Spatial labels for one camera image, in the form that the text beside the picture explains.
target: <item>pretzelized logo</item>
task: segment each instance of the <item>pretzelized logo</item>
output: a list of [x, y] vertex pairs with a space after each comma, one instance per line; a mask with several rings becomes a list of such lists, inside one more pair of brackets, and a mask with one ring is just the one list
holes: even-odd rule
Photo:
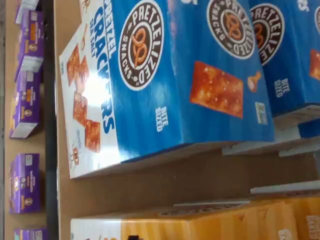
[[206, 9], [210, 31], [218, 44], [238, 59], [255, 50], [255, 34], [245, 9], [236, 0], [210, 0]]
[[260, 61], [265, 65], [276, 54], [285, 33], [285, 20], [273, 4], [262, 3], [251, 8]]
[[118, 63], [125, 85], [134, 91], [144, 89], [152, 81], [164, 45], [164, 19], [153, 0], [138, 2], [123, 25]]
[[318, 6], [315, 10], [314, 21], [315, 21], [316, 29], [318, 29], [320, 33], [320, 6]]

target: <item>blue packaging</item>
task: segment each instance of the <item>blue packaging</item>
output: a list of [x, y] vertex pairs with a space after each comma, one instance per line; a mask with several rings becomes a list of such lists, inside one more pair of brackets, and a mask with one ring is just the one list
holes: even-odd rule
[[319, 118], [320, 2], [249, 2], [275, 124], [287, 128]]
[[91, 1], [60, 71], [71, 177], [274, 139], [248, 0]]

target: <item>pretzel crackers box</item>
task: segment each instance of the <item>pretzel crackers box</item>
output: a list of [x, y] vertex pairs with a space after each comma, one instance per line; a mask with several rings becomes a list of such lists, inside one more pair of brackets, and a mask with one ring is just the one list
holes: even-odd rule
[[16, 76], [19, 71], [37, 73], [44, 60], [44, 23], [42, 12], [22, 10], [20, 51], [17, 56]]
[[320, 119], [304, 122], [287, 129], [276, 129], [273, 142], [241, 142], [222, 148], [223, 155], [256, 155], [279, 152], [279, 156], [314, 152], [320, 142]]
[[71, 239], [297, 240], [298, 237], [292, 208], [280, 202], [219, 213], [210, 208], [175, 208], [73, 219]]
[[17, 0], [15, 23], [20, 24], [22, 20], [23, 10], [35, 10], [39, 0]]
[[37, 212], [40, 203], [39, 154], [20, 153], [11, 163], [9, 212]]
[[48, 231], [46, 228], [14, 230], [14, 240], [47, 240], [47, 239], [48, 239]]
[[319, 118], [319, 1], [249, 2], [275, 125], [285, 129]]
[[11, 102], [10, 138], [27, 138], [40, 121], [42, 73], [20, 71]]
[[195, 143], [273, 140], [248, 2], [185, 2], [87, 1], [60, 56], [72, 178]]

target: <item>cardboard shelf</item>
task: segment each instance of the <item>cardboard shelf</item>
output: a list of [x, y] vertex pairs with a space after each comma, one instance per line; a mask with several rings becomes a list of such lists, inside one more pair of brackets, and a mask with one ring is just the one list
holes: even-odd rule
[[[19, 27], [13, 21], [16, 2], [6, 0], [4, 239], [13, 239], [15, 228], [47, 223], [50, 240], [58, 239], [58, 235], [60, 240], [69, 240], [72, 218], [185, 202], [245, 198], [253, 187], [319, 179], [312, 155], [284, 159], [276, 153], [258, 157], [222, 157], [219, 150], [131, 173], [70, 180], [59, 55], [81, 22], [79, 4], [77, 0], [45, 0], [43, 3], [46, 45], [42, 126], [27, 140], [12, 140], [9, 139], [10, 102], [15, 86], [14, 52]], [[7, 176], [10, 163], [19, 152], [40, 153], [40, 167], [45, 172], [43, 192], [46, 198], [41, 213], [8, 214]]]

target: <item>orange box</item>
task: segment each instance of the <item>orange box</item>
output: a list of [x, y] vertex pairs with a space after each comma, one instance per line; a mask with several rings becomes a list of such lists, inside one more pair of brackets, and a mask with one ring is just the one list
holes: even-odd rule
[[73, 219], [71, 235], [102, 240], [298, 240], [293, 209], [284, 202], [227, 211], [175, 208]]
[[243, 118], [244, 83], [221, 69], [197, 61], [190, 102]]

